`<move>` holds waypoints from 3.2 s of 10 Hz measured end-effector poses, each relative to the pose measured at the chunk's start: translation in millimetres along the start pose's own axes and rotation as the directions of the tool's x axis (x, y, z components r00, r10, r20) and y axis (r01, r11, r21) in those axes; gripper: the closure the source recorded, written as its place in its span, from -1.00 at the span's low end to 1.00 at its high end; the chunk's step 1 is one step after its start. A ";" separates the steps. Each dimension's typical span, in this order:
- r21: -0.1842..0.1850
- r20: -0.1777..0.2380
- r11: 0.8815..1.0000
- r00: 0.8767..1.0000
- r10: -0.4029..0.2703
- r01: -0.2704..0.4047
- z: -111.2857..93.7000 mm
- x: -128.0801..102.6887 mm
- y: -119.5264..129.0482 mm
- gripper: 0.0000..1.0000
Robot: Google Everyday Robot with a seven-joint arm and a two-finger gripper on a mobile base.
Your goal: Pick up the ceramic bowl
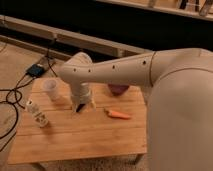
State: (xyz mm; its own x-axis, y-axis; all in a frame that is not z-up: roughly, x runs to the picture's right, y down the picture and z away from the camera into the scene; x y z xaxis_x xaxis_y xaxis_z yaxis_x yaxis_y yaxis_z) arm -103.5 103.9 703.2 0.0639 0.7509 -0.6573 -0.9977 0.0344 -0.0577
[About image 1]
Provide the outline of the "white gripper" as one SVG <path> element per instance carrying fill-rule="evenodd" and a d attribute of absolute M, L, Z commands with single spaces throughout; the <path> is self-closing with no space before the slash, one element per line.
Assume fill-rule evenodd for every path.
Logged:
<path fill-rule="evenodd" d="M 88 83 L 71 84 L 71 99 L 74 103 L 71 105 L 72 112 L 77 111 L 78 104 L 87 104 L 88 109 L 96 109 L 96 103 L 94 100 L 91 101 L 92 91 Z"/>

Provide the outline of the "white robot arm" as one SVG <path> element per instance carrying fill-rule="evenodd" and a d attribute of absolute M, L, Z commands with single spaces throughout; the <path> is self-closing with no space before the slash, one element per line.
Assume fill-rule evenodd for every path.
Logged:
<path fill-rule="evenodd" d="M 80 52 L 59 76 L 77 105 L 90 101 L 91 83 L 140 87 L 148 94 L 149 170 L 213 171 L 213 52 L 184 48 L 100 63 Z"/>

